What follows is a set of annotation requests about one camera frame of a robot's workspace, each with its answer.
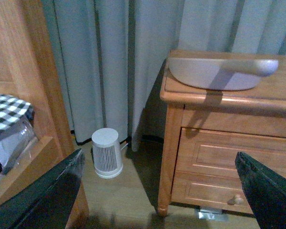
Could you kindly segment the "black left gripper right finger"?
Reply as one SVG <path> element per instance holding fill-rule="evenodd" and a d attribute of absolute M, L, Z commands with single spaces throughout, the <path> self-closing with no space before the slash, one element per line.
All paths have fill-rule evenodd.
<path fill-rule="evenodd" d="M 246 200 L 262 229 L 286 229 L 286 178 L 238 152 L 235 167 Z"/>

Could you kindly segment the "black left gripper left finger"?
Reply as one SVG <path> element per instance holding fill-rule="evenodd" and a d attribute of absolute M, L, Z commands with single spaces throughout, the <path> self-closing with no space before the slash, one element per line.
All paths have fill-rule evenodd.
<path fill-rule="evenodd" d="M 0 229 L 63 229 L 76 200 L 85 156 L 77 149 L 0 205 Z"/>

